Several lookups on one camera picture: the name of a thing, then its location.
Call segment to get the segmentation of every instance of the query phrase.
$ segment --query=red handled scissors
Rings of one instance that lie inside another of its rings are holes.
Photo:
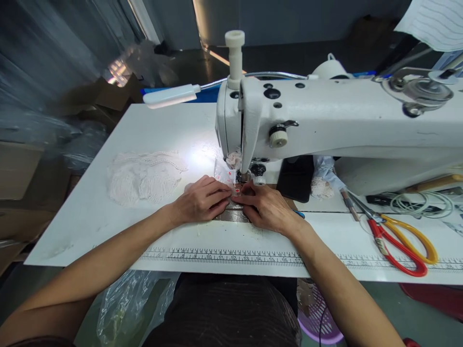
[[[365,213],[368,217],[368,225],[370,225],[371,231],[373,232],[373,236],[375,238],[375,243],[380,250],[380,252],[384,255],[384,257],[396,268],[400,271],[405,272],[407,275],[414,276],[414,277],[423,277],[426,276],[428,273],[428,268],[424,261],[422,261],[412,250],[405,247],[395,238],[393,238],[386,230],[382,227],[382,224],[386,222],[384,218],[382,218],[379,214],[374,212],[372,209],[368,208],[364,203],[362,203],[356,196],[351,193],[348,193],[350,198],[360,207],[360,209]],[[401,263],[399,263],[388,251],[384,239],[388,240],[392,245],[398,248],[402,253],[404,253],[407,257],[409,257],[416,265],[416,269],[414,271],[406,268]]]

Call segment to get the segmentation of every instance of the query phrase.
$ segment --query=hand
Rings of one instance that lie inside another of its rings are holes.
[[[231,199],[244,205],[244,214],[257,227],[289,236],[302,223],[307,224],[289,208],[278,190],[269,186],[255,186],[249,181],[243,186],[241,193],[244,195]]]
[[[207,175],[189,186],[180,197],[169,205],[174,225],[210,221],[225,211],[230,187]]]

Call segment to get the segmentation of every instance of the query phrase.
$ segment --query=smartphone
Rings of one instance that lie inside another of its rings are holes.
[[[308,202],[313,175],[313,156],[286,158],[281,164],[276,190],[285,198]]]

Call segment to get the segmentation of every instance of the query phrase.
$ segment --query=ruler markings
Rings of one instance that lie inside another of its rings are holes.
[[[396,270],[382,255],[336,254],[349,268],[356,270]],[[258,265],[280,267],[304,267],[297,252],[229,250],[212,248],[151,247],[142,260],[191,262],[212,264]],[[405,267],[414,269],[415,264],[405,256],[396,259]],[[428,265],[430,272],[463,273],[463,258],[441,258],[435,265]]]

